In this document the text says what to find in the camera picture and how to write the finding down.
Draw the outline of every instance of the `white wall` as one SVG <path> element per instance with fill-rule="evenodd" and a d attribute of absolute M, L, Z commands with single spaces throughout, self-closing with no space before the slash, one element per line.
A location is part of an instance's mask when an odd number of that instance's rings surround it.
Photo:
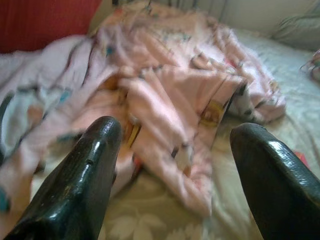
<path fill-rule="evenodd" d="M 222 21 L 269 34 L 284 18 L 312 10 L 319 0 L 227 0 Z"/>

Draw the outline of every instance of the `yellow patch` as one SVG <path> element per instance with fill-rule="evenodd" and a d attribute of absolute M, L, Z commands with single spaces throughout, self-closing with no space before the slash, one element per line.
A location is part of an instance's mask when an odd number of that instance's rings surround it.
<path fill-rule="evenodd" d="M 215 100 L 210 100 L 201 114 L 200 123 L 208 127 L 217 127 L 223 114 L 224 108 L 222 104 Z"/>
<path fill-rule="evenodd" d="M 101 83 L 97 90 L 117 90 L 120 79 L 118 74 L 114 74 Z"/>
<path fill-rule="evenodd" d="M 141 124 L 139 122 L 131 123 L 128 122 L 125 133 L 124 140 L 127 142 L 128 146 L 131 148 L 132 144 L 134 144 L 139 132 L 141 130 Z"/>

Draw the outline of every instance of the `bedsheet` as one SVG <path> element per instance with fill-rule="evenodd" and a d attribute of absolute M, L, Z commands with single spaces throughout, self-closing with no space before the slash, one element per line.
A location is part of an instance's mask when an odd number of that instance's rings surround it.
<path fill-rule="evenodd" d="M 293 49 L 255 32 L 237 30 L 236 35 L 258 53 L 286 96 L 286 116 L 265 127 L 291 149 L 304 153 L 319 178 L 320 86 L 300 71 L 312 52 Z M 211 217 L 200 219 L 185 210 L 158 179 L 143 171 L 110 202 L 103 226 L 107 239 L 263 239 L 246 202 L 229 145 L 229 133 L 240 123 L 225 117 L 213 144 Z"/>

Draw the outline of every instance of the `dark green handle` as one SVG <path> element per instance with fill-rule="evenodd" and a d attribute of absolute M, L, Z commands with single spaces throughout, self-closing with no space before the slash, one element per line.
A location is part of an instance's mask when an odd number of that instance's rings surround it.
<path fill-rule="evenodd" d="M 232 154 L 264 240 L 320 239 L 320 181 L 265 128 L 231 131 Z"/>
<path fill-rule="evenodd" d="M 45 179 L 5 240 L 96 240 L 121 139 L 116 119 L 97 119 Z"/>

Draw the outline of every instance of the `pink blanket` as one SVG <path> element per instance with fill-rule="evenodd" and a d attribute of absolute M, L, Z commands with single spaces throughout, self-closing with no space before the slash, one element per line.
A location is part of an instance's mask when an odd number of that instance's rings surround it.
<path fill-rule="evenodd" d="M 160 5 L 118 10 L 92 38 L 0 55 L 0 71 L 1 101 L 10 91 L 21 94 L 21 86 L 72 93 L 62 101 L 59 95 L 49 110 L 45 100 L 26 105 L 24 134 L 17 136 L 22 141 L 0 168 L 0 187 L 10 201 L 0 216 L 3 234 L 29 204 L 34 172 L 48 149 L 100 116 L 115 116 L 125 130 L 112 194 L 143 165 L 186 207 L 209 216 L 210 148 L 224 114 L 262 124 L 285 112 L 272 76 L 232 30 L 203 14 Z"/>

